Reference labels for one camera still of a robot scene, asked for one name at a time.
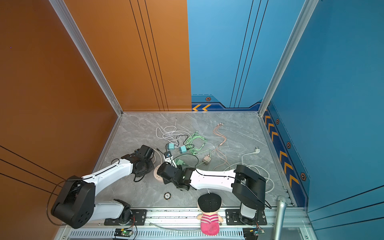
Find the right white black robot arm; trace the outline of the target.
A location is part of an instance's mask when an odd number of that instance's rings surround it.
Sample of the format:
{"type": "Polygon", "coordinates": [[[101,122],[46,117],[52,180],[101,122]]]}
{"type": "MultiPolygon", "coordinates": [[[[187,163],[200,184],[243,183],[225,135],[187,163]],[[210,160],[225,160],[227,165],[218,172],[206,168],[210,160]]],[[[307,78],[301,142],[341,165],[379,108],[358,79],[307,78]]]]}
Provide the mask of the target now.
{"type": "Polygon", "coordinates": [[[209,189],[230,192],[241,202],[239,221],[244,225],[267,225],[265,208],[266,178],[244,165],[224,172],[203,171],[195,168],[182,169],[170,163],[161,164],[156,174],[164,184],[172,183],[181,191],[209,189]]]}

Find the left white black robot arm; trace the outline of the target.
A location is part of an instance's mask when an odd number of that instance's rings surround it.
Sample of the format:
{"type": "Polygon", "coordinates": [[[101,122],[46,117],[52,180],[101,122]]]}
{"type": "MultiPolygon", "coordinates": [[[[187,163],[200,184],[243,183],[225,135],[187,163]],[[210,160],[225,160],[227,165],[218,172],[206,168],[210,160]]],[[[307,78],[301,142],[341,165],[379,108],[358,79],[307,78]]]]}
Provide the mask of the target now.
{"type": "Polygon", "coordinates": [[[117,225],[133,222],[131,206],[127,202],[114,199],[111,202],[96,202],[96,196],[116,181],[134,175],[136,181],[154,169],[154,150],[142,145],[132,154],[127,154],[109,167],[92,174],[72,176],[64,185],[55,200],[51,215],[74,229],[96,220],[111,220],[117,225]]]}

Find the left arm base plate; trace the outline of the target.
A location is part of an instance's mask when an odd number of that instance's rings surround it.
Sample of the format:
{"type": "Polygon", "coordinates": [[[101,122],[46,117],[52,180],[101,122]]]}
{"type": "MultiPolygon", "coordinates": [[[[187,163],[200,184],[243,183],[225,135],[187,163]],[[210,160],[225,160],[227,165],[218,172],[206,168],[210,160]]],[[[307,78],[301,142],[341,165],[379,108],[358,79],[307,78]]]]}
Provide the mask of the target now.
{"type": "Polygon", "coordinates": [[[105,226],[143,226],[146,221],[147,210],[129,210],[127,216],[119,217],[117,219],[105,219],[105,226]]]}

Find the light green charger adapter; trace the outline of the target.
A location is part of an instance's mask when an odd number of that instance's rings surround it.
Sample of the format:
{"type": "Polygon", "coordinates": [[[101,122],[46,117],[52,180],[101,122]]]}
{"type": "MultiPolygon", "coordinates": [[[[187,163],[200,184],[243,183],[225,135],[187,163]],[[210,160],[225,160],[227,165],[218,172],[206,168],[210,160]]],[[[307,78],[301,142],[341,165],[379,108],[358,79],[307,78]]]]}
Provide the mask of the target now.
{"type": "Polygon", "coordinates": [[[176,159],[175,163],[176,163],[177,166],[187,166],[187,164],[184,161],[180,160],[180,159],[176,159]]]}

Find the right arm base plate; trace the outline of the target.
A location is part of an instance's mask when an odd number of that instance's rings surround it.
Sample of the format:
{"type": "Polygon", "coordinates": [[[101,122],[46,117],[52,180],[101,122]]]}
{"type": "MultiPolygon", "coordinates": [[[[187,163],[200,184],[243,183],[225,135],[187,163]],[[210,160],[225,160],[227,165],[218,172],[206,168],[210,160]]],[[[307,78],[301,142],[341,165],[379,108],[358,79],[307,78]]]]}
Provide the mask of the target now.
{"type": "Polygon", "coordinates": [[[240,209],[226,209],[226,223],[229,226],[249,225],[249,226],[266,226],[267,217],[264,211],[256,211],[254,218],[246,218],[240,214],[240,209]]]}

